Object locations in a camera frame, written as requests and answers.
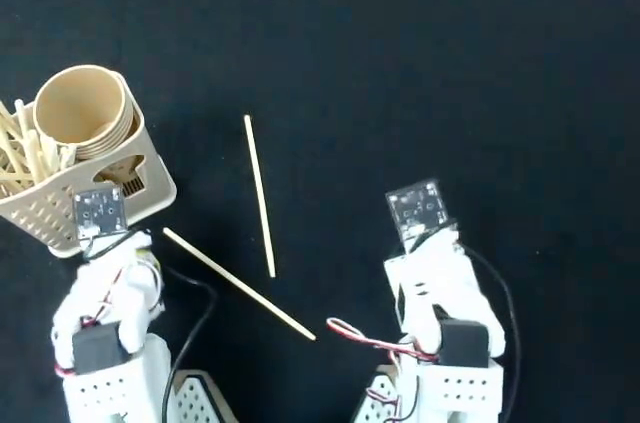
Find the white robotic hand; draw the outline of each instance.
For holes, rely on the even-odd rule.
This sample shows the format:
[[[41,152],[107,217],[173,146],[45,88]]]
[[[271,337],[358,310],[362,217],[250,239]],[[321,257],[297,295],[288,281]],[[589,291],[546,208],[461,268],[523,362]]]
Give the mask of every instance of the white robotic hand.
[[[112,250],[91,259],[111,245]],[[51,340],[60,376],[73,374],[73,336],[83,328],[119,322],[118,337],[127,353],[142,348],[150,321],[164,310],[160,268],[146,249],[150,246],[151,237],[141,231],[85,243],[90,261],[78,269],[77,280],[53,317]]]
[[[444,228],[412,253],[384,263],[400,329],[423,352],[438,353],[442,344],[439,307],[450,318],[484,325],[489,355],[496,358],[505,350],[504,330],[480,290],[471,260],[457,242],[458,231]]]
[[[374,377],[353,421],[497,423],[503,369],[492,358],[504,353],[505,332],[458,243],[455,221],[431,180],[389,193],[387,201],[404,254],[384,267],[404,337],[399,343],[374,340],[342,320],[327,320],[349,339],[388,350],[395,367]],[[514,397],[515,386],[503,422]]]

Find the chopstick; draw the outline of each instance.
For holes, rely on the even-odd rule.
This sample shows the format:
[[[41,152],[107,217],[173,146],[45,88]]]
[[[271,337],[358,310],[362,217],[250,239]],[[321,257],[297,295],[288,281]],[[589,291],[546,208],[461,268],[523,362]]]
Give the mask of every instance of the chopstick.
[[[195,256],[197,259],[199,259],[202,263],[204,263],[209,268],[211,268],[213,271],[218,273],[220,276],[222,276],[224,279],[226,279],[229,283],[234,285],[240,291],[243,291],[245,294],[249,295],[251,298],[253,298],[255,301],[260,303],[262,306],[264,306],[271,313],[273,313],[278,318],[280,318],[282,321],[284,321],[291,328],[293,328],[294,330],[298,331],[299,333],[301,333],[302,335],[306,336],[307,338],[309,338],[312,341],[314,341],[316,339],[316,336],[313,333],[311,333],[309,330],[307,330],[304,326],[302,326],[300,323],[298,323],[292,317],[287,315],[284,311],[282,311],[276,305],[271,303],[269,300],[267,300],[264,296],[262,296],[260,293],[255,291],[249,285],[243,283],[240,279],[236,278],[231,273],[229,273],[227,270],[222,268],[220,265],[218,265],[215,261],[213,261],[207,255],[202,253],[200,250],[198,250],[191,243],[187,242],[186,240],[184,240],[183,238],[178,236],[171,229],[163,228],[162,232],[169,239],[171,239],[174,243],[178,244],[178,246],[181,246],[184,250],[186,250],[189,253],[191,253],[193,256]]]
[[[260,209],[260,223],[262,223],[262,237],[264,238],[264,251],[267,257],[267,267],[269,276],[276,277],[276,264],[273,257],[273,245],[271,243],[271,230],[269,229],[269,218],[267,217],[267,202],[264,198],[264,188],[262,187],[262,176],[260,174],[260,164],[258,163],[258,151],[253,137],[253,127],[251,117],[244,115],[244,127],[247,132],[247,142],[249,143],[249,155],[251,157],[251,167],[253,168],[253,179],[256,182],[256,193],[258,194],[258,207]]]

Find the black cloth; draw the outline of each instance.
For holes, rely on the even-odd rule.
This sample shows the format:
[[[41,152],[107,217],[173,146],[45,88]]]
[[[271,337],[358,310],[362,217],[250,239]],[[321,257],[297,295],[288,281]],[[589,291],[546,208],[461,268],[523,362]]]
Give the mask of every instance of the black cloth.
[[[121,71],[179,188],[144,223],[172,227],[317,333],[307,341],[156,236],[162,262],[220,292],[186,366],[209,371],[241,421],[349,420],[385,355],[324,320],[398,338],[384,193],[437,177],[462,238],[514,294],[524,360],[512,421],[632,422],[638,1],[0,0],[0,89],[29,99],[70,65]],[[1,228],[2,419],[63,422],[48,333],[74,263]],[[500,288],[478,275],[508,327]],[[206,301],[170,276],[165,294],[154,328],[175,355]]]

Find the white plastic basket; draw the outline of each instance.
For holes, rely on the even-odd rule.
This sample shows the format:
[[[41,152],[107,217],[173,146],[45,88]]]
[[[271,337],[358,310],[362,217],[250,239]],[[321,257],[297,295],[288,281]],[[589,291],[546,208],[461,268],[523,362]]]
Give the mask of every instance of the white plastic basket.
[[[135,109],[134,128],[137,128],[133,134],[103,156],[77,163],[32,188],[0,200],[0,216],[47,245],[59,258],[67,258],[80,251],[73,220],[72,196],[78,191],[113,185],[109,181],[97,180],[98,175],[111,165],[133,156],[141,160],[131,180],[120,185],[125,195],[125,211],[130,225],[166,208],[176,198],[175,183],[153,146],[145,127],[144,115],[126,80],[122,78],[122,81]],[[29,118],[32,118],[33,103],[27,105],[26,109]]]

